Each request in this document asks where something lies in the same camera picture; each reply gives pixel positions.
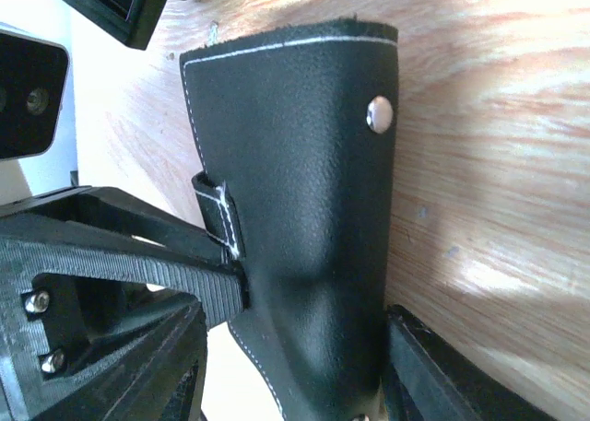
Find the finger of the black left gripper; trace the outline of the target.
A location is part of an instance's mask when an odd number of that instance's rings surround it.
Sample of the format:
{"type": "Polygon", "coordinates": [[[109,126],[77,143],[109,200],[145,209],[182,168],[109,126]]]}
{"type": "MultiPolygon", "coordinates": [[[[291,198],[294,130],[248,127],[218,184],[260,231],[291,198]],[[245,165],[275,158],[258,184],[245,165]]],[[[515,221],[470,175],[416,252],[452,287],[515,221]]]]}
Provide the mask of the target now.
{"type": "Polygon", "coordinates": [[[206,331],[242,311],[237,274],[116,236],[1,239],[1,416],[37,420],[191,300],[206,331]]]}
{"type": "Polygon", "coordinates": [[[1,217],[19,213],[76,222],[126,237],[138,236],[238,274],[229,252],[199,228],[114,187],[79,186],[28,197],[1,206],[1,217]]]}

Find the black leather card holder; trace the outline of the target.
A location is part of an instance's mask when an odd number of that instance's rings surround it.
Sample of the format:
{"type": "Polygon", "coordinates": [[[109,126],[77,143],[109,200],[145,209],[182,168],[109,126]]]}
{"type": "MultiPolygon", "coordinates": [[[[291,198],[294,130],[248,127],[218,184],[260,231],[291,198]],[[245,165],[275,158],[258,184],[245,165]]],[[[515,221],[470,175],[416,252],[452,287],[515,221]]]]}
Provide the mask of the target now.
{"type": "Polygon", "coordinates": [[[211,238],[245,274],[229,329],[286,420],[376,419],[395,126],[398,32],[340,18],[183,53],[211,238]]]}

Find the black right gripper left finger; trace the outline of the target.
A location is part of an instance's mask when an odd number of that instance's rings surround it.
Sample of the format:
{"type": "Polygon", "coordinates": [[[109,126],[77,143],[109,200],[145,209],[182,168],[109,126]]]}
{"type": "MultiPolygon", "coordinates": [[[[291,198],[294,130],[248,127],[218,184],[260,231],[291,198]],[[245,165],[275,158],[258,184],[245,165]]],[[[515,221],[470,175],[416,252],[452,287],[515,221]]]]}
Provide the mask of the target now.
{"type": "Polygon", "coordinates": [[[191,300],[37,420],[201,420],[207,327],[191,300]]]}

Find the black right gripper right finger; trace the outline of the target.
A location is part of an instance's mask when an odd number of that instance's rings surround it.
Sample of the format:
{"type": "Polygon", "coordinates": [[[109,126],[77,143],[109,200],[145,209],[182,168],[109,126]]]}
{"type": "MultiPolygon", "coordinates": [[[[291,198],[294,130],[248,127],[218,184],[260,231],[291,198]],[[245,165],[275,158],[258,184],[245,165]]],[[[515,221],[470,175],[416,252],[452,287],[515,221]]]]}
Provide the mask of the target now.
{"type": "Polygon", "coordinates": [[[389,365],[383,393],[390,420],[547,420],[446,343],[409,310],[387,310],[389,365]]]}

